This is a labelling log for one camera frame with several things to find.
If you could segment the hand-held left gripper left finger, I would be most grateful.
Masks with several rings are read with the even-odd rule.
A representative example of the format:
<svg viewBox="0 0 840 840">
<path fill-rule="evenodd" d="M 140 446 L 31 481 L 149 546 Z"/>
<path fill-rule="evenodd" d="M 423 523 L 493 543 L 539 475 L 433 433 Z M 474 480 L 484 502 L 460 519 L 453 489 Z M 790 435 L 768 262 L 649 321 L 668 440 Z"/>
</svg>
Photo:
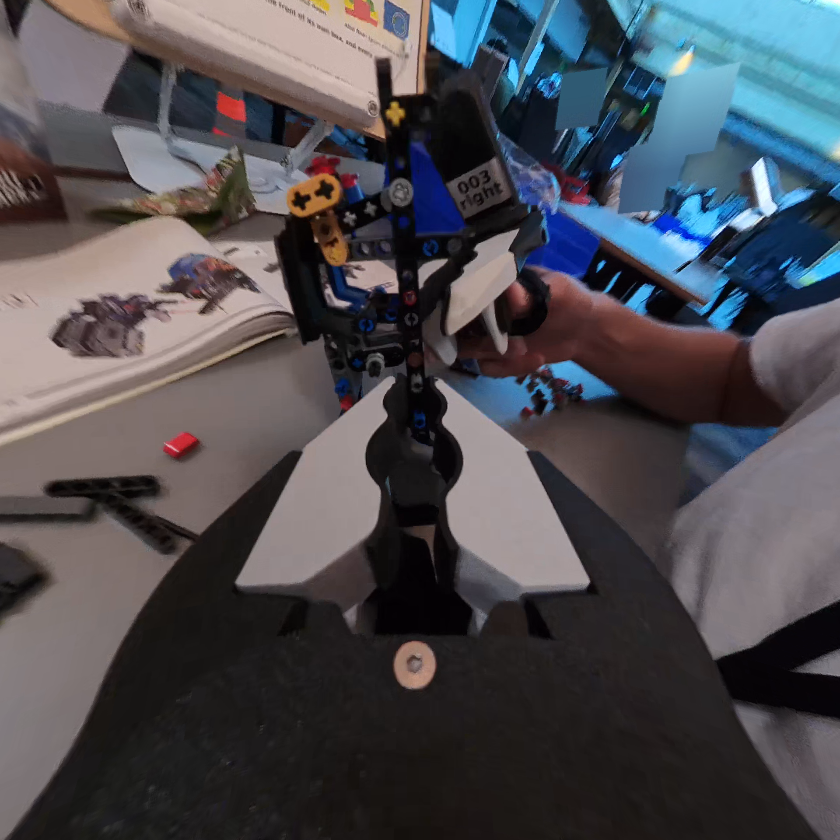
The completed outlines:
<svg viewBox="0 0 840 840">
<path fill-rule="evenodd" d="M 394 383 L 384 378 L 301 451 L 238 574 L 238 592 L 328 602 L 353 615 L 374 591 L 364 545 L 380 517 L 381 489 L 365 454 Z"/>
</svg>

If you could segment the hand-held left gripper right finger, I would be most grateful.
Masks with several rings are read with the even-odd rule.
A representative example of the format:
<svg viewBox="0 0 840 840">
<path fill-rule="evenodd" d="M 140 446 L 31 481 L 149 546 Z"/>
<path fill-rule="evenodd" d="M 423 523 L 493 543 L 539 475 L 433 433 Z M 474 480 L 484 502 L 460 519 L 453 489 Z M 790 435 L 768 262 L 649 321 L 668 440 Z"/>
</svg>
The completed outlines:
<svg viewBox="0 0 840 840">
<path fill-rule="evenodd" d="M 458 548 L 455 591 L 478 634 L 501 602 L 583 593 L 591 583 L 529 457 L 517 439 L 441 380 L 442 425 L 462 456 L 445 499 Z"/>
</svg>

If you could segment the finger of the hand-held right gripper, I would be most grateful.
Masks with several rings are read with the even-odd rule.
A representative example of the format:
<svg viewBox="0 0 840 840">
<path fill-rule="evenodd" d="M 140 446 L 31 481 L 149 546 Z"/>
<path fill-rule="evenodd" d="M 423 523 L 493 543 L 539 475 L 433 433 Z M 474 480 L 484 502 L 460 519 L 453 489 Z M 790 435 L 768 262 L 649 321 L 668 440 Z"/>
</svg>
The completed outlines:
<svg viewBox="0 0 840 840">
<path fill-rule="evenodd" d="M 420 289 L 431 292 L 430 319 L 443 335 L 454 335 L 492 308 L 502 293 L 516 279 L 518 264 L 509 246 L 478 246 L 476 257 L 449 283 L 432 280 L 445 268 L 444 260 L 435 260 L 420 269 Z"/>
<path fill-rule="evenodd" d="M 423 341 L 427 351 L 448 368 L 458 361 L 458 341 L 447 335 L 441 315 L 430 315 L 423 323 Z"/>
</svg>

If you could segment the lego vehicle model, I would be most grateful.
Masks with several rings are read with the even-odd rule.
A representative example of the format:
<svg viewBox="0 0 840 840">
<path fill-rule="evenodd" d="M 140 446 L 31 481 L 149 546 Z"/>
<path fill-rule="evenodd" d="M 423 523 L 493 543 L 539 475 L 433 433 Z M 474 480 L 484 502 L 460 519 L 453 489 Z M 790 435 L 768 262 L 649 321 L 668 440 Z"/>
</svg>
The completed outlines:
<svg viewBox="0 0 840 840">
<path fill-rule="evenodd" d="M 337 175 L 320 173 L 287 193 L 289 215 L 276 254 L 303 343 L 321 340 L 343 413 L 363 395 L 363 378 L 404 367 L 406 419 L 420 445 L 434 441 L 435 417 L 423 337 L 431 298 L 422 299 L 420 268 L 463 235 L 417 236 L 411 147 L 431 126 L 438 103 L 427 94 L 397 95 L 392 63 L 374 63 L 390 181 L 350 202 Z"/>
</svg>

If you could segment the pile of small lego pins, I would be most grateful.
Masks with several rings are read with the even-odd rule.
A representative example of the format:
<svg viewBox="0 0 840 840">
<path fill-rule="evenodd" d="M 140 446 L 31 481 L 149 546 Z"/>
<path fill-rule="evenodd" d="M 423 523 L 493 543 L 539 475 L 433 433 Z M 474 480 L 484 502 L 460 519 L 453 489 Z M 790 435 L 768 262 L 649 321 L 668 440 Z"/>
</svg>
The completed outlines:
<svg viewBox="0 0 840 840">
<path fill-rule="evenodd" d="M 555 375 L 553 368 L 548 365 L 543 365 L 529 374 L 520 375 L 514 381 L 528 393 L 528 401 L 519 413 L 522 420 L 559 411 L 583 399 L 582 384 Z"/>
</svg>

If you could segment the person's right forearm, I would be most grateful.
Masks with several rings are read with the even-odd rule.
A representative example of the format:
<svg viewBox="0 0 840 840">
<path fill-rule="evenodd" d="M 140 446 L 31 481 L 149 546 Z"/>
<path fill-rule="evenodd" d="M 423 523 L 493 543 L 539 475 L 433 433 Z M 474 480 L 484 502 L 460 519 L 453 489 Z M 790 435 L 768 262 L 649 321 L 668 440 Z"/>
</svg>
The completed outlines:
<svg viewBox="0 0 840 840">
<path fill-rule="evenodd" d="M 626 399 L 680 424 L 778 427 L 789 416 L 760 385 L 751 343 L 730 332 L 684 327 L 630 311 L 598 377 Z"/>
</svg>

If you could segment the pile of black lego parts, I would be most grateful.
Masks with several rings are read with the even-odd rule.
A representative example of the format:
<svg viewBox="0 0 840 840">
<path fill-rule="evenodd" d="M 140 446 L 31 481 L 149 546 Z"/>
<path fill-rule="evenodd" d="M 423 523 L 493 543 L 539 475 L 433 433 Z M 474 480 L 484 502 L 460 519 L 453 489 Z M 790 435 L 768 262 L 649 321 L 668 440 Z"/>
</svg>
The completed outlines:
<svg viewBox="0 0 840 840">
<path fill-rule="evenodd" d="M 194 543 L 199 536 L 139 506 L 139 499 L 156 498 L 160 494 L 161 483 L 155 476 L 56 479 L 44 485 L 39 496 L 2 497 L 1 522 L 89 522 L 102 511 L 147 547 L 168 555 L 175 552 L 180 541 Z M 2 616 L 45 582 L 46 573 L 24 551 L 2 543 Z"/>
</svg>

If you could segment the lego instruction booklet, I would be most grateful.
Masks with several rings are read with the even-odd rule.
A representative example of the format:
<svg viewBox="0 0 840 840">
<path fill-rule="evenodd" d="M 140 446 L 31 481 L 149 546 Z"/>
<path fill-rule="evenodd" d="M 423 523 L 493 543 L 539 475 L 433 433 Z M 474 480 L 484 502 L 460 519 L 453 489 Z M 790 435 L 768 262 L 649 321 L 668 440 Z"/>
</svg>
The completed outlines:
<svg viewBox="0 0 840 840">
<path fill-rule="evenodd" d="M 256 252 L 158 217 L 4 261 L 2 445 L 293 334 L 281 275 Z"/>
</svg>

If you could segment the lego set box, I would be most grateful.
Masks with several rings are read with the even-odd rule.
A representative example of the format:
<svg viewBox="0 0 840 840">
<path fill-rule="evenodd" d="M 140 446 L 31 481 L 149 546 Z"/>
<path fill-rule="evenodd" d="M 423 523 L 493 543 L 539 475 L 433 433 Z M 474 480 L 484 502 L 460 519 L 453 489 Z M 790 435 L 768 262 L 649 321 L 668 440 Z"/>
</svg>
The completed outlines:
<svg viewBox="0 0 840 840">
<path fill-rule="evenodd" d="M 17 140 L 1 139 L 1 223 L 24 224 L 67 218 L 51 163 Z"/>
</svg>

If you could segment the person's right hand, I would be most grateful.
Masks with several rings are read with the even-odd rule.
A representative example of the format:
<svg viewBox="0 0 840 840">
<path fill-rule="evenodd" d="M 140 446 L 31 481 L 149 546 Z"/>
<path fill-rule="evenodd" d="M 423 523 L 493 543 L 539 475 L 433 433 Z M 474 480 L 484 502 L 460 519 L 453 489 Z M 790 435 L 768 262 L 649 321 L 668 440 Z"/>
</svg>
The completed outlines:
<svg viewBox="0 0 840 840">
<path fill-rule="evenodd" d="M 526 268 L 502 300 L 514 322 L 538 327 L 523 336 L 510 333 L 503 352 L 477 329 L 458 333 L 458 358 L 475 362 L 482 375 L 495 378 L 519 377 L 545 364 L 588 364 L 606 336 L 618 334 L 636 316 L 571 276 L 538 267 Z"/>
</svg>

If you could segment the background table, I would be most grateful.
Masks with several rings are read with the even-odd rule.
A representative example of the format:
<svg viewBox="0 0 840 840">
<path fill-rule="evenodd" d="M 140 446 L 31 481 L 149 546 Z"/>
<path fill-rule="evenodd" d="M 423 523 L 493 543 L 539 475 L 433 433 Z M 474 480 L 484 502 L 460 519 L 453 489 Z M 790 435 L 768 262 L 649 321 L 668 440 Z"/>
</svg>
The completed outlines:
<svg viewBox="0 0 840 840">
<path fill-rule="evenodd" d="M 703 312 L 724 285 L 722 273 L 689 259 L 673 237 L 601 206 L 561 203 L 547 222 L 556 259 L 590 290 L 662 322 L 709 324 Z"/>
</svg>

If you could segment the white sign board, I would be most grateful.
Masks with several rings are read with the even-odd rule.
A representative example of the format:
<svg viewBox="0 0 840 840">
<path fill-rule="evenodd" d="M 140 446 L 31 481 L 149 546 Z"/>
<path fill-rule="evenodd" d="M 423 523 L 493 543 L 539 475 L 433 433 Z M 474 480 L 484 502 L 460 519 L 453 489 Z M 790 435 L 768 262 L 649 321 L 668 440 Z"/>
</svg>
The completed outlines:
<svg viewBox="0 0 840 840">
<path fill-rule="evenodd" d="M 383 140 L 375 62 L 422 92 L 430 2 L 50 1 L 96 35 Z"/>
</svg>

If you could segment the patterned folded origami paper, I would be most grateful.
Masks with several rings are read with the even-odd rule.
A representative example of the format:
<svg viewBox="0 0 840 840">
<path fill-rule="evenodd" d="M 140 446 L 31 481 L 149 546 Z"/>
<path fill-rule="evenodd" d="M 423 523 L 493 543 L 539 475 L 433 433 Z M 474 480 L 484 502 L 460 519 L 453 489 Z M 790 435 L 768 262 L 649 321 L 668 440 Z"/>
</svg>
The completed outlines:
<svg viewBox="0 0 840 840">
<path fill-rule="evenodd" d="M 90 210 L 89 215 L 114 224 L 147 218 L 179 219 L 201 235 L 215 234 L 257 213 L 240 146 L 231 147 L 200 186 L 125 198 Z"/>
</svg>

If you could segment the white sign stand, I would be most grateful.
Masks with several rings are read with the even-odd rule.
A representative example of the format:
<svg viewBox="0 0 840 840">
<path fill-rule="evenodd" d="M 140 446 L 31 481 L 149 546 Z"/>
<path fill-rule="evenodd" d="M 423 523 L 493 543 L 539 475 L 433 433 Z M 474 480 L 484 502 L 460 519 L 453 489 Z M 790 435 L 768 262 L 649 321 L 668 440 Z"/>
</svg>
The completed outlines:
<svg viewBox="0 0 840 840">
<path fill-rule="evenodd" d="M 188 141 L 175 134 L 170 117 L 179 72 L 179 66 L 164 63 L 155 130 L 128 126 L 112 129 L 131 179 L 148 193 L 202 186 L 229 148 L 246 140 L 245 94 L 224 84 L 217 86 L 213 125 L 215 135 L 224 141 L 223 146 Z M 331 123 L 317 119 L 280 161 L 243 154 L 248 186 L 259 210 L 273 214 L 287 212 L 286 193 L 304 180 L 308 162 L 333 128 Z"/>
</svg>

